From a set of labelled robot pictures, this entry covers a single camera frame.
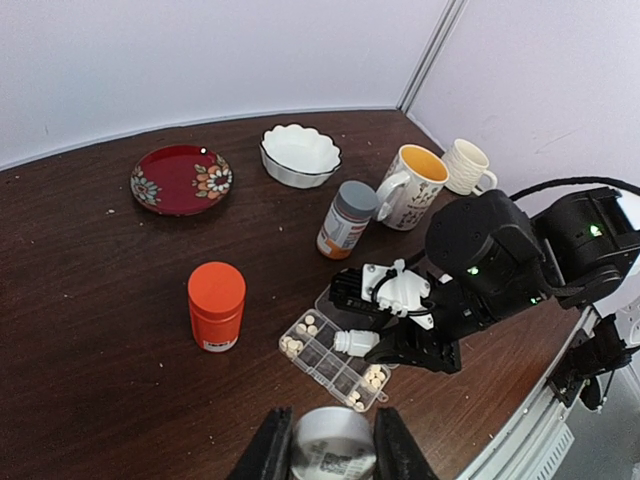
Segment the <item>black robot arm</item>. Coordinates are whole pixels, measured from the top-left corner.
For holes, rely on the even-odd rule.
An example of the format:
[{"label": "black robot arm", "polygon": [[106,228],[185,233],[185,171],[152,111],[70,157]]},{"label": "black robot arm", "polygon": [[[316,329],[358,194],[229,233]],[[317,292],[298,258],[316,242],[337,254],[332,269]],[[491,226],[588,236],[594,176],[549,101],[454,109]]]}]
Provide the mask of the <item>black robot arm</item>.
[{"label": "black robot arm", "polygon": [[[452,280],[431,284],[423,304],[433,320],[425,329],[408,317],[380,329],[365,357],[455,373],[458,340],[557,298],[565,308],[584,307],[616,290],[638,257],[640,232],[631,226],[611,188],[566,195],[529,218],[507,195],[492,190],[451,202],[426,233],[429,260]],[[338,308],[391,315],[363,300],[362,274],[348,270],[332,281]]]}]

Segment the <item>orange container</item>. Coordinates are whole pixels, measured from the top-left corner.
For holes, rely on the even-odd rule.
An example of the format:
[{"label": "orange container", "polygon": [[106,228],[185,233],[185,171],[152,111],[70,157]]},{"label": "orange container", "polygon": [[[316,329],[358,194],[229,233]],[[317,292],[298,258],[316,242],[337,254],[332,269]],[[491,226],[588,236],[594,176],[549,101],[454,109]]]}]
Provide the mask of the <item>orange container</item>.
[{"label": "orange container", "polygon": [[200,265],[189,277],[189,311],[193,338],[207,352],[225,352],[240,335],[247,284],[233,266]]}]

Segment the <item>pill bottle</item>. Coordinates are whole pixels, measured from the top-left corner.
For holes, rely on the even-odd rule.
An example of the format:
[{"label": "pill bottle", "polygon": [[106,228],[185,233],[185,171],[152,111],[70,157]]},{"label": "pill bottle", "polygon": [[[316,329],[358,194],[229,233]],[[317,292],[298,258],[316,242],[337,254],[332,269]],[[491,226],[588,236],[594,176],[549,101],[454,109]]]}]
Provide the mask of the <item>pill bottle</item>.
[{"label": "pill bottle", "polygon": [[188,284],[193,338],[208,352],[225,352],[240,335],[247,285],[232,265],[210,262],[196,268]]},{"label": "pill bottle", "polygon": [[347,258],[377,208],[378,197],[369,185],[355,180],[344,182],[318,233],[318,250],[334,260]]}]

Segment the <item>plate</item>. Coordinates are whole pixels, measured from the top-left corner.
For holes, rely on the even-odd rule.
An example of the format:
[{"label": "plate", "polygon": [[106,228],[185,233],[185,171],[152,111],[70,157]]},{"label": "plate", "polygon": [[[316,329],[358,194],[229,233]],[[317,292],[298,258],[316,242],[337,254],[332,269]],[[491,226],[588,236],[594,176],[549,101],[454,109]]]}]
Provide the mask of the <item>plate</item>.
[{"label": "plate", "polygon": [[195,215],[227,196],[231,167],[217,153],[195,145],[174,145],[147,154],[131,172],[131,193],[160,215]]}]

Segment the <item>white ceramic cup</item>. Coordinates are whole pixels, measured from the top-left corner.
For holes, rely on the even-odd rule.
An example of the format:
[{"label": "white ceramic cup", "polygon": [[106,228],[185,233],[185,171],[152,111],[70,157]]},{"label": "white ceramic cup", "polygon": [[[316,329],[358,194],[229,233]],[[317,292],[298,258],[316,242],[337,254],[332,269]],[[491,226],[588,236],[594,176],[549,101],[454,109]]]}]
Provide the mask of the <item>white ceramic cup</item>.
[{"label": "white ceramic cup", "polygon": [[438,156],[418,145],[398,150],[376,194],[376,220],[396,230],[411,230],[449,179]]},{"label": "white ceramic cup", "polygon": [[[489,158],[467,140],[455,140],[442,156],[442,161],[449,169],[449,181],[445,186],[458,195],[482,195],[498,186],[498,177],[489,170]],[[482,177],[488,179],[487,187],[480,187]]]},{"label": "white ceramic cup", "polygon": [[350,408],[312,410],[293,431],[291,473],[298,480],[366,480],[375,464],[371,426]]}]

